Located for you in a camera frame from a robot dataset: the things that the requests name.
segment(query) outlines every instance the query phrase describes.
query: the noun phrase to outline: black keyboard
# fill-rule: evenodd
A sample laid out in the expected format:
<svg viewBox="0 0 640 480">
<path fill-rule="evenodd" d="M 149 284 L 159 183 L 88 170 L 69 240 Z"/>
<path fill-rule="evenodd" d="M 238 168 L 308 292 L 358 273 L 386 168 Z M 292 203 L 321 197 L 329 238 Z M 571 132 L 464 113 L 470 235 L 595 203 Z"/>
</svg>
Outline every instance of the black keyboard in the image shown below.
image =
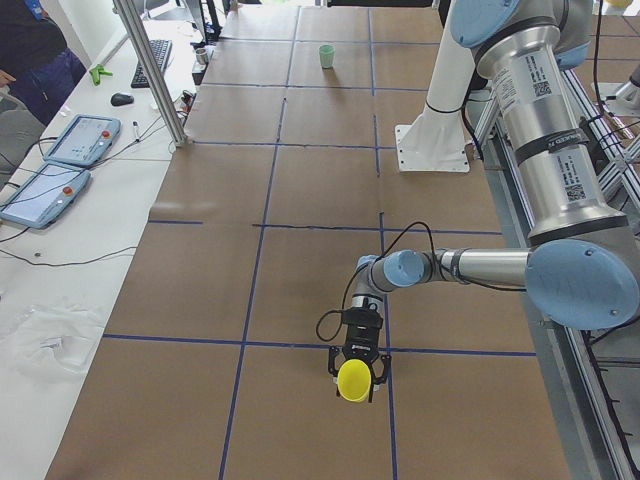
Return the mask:
<svg viewBox="0 0 640 480">
<path fill-rule="evenodd" d="M 150 40 L 151 51 L 153 57 L 156 60 L 156 64 L 161 73 L 167 69 L 169 63 L 169 54 L 171 53 L 171 40 Z M 136 73 L 133 74 L 133 80 L 131 80 L 131 88 L 148 88 L 149 80 L 142 71 L 142 65 L 138 62 L 136 67 Z"/>
</svg>

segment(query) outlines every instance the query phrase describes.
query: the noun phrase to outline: white table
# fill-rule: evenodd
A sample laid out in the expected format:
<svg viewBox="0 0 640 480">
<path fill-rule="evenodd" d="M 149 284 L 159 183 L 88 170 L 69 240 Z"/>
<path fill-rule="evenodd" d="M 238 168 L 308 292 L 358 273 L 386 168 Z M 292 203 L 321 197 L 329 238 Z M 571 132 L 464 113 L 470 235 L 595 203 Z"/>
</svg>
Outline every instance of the white table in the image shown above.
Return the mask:
<svg viewBox="0 0 640 480">
<path fill-rule="evenodd" d="M 197 38 L 185 35 L 191 33 L 185 25 L 146 22 L 150 38 L 173 40 L 165 79 L 176 96 L 184 89 L 194 90 L 194 55 L 189 42 Z M 104 58 L 117 40 L 113 39 L 99 58 Z M 132 105 L 110 104 L 113 93 L 131 92 L 129 84 L 136 63 L 133 47 L 127 41 L 105 64 L 114 76 L 102 77 L 101 85 L 94 86 L 86 75 L 62 108 L 64 116 L 57 115 L 43 137 L 59 135 L 75 114 L 85 113 L 121 120 L 122 131 L 111 154 L 128 145 L 134 138 L 133 121 L 138 122 L 142 132 L 160 116 L 152 106 L 155 102 L 150 89 L 133 91 Z M 153 129 L 163 125 L 160 119 Z M 162 128 L 93 170 L 88 188 L 55 224 L 0 243 L 0 249 L 36 262 L 59 264 L 137 246 L 172 150 L 171 137 Z M 41 155 L 34 148 L 22 166 L 36 169 L 41 163 Z M 11 181 L 22 184 L 29 176 L 18 170 Z M 12 188 L 4 188 L 0 201 L 6 201 L 11 193 Z M 0 240 L 22 229 L 3 224 Z M 128 250 L 88 265 L 59 268 L 30 266 L 0 253 L 0 480 L 41 480 L 46 475 L 86 368 L 70 371 L 55 358 L 54 351 L 72 358 L 64 348 L 71 345 L 71 340 L 63 338 L 61 347 L 41 347 L 40 342 L 63 335 L 83 337 L 86 345 L 93 345 L 87 356 L 90 363 L 133 252 Z M 53 316 L 60 321 L 50 321 L 51 309 L 56 309 L 58 316 Z"/>
</svg>

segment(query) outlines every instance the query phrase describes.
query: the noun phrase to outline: metal pole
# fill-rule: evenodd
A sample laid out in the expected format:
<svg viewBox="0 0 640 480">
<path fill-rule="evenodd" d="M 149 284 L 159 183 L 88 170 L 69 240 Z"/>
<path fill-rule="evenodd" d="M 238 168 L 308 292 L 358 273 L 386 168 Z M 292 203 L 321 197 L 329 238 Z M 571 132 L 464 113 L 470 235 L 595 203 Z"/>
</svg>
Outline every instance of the metal pole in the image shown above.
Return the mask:
<svg viewBox="0 0 640 480">
<path fill-rule="evenodd" d="M 162 72 L 156 65 L 153 58 L 153 52 L 149 45 L 149 37 L 144 30 L 142 20 L 138 16 L 138 12 L 131 0 L 113 0 L 113 4 L 116 7 L 116 11 L 120 15 L 120 19 L 124 24 L 124 28 L 129 34 L 133 48 L 136 51 L 136 55 L 144 68 L 145 76 L 149 79 L 149 86 L 153 97 L 158 104 L 160 115 L 164 119 L 171 137 L 176 145 L 180 147 L 187 139 L 182 124 L 178 119 L 175 106 L 171 100 L 171 95 L 167 89 L 167 85 L 164 83 Z"/>
</svg>

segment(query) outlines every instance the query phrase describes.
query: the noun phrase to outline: black mouse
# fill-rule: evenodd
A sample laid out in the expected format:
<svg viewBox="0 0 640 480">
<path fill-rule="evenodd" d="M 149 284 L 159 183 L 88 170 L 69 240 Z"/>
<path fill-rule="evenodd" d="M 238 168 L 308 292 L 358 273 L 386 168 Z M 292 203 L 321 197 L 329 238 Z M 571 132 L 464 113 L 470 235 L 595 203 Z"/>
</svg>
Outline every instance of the black mouse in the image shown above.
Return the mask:
<svg viewBox="0 0 640 480">
<path fill-rule="evenodd" d="M 133 95 L 130 93 L 118 92 L 111 96 L 111 105 L 114 107 L 121 107 L 122 105 L 129 105 L 130 103 L 133 103 Z"/>
</svg>

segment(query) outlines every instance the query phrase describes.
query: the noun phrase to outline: person's hand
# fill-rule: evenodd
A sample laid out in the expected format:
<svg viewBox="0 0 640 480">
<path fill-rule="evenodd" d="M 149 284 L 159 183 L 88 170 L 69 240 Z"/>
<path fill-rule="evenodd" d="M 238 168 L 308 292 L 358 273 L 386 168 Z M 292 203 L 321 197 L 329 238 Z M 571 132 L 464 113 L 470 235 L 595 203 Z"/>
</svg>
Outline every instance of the person's hand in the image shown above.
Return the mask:
<svg viewBox="0 0 640 480">
<path fill-rule="evenodd" d="M 7 72 L 5 72 L 4 70 L 0 70 L 0 88 L 2 87 L 6 87 L 7 85 L 9 85 L 11 82 L 15 82 L 16 79 L 14 77 L 12 77 L 11 75 L 9 75 Z"/>
</svg>

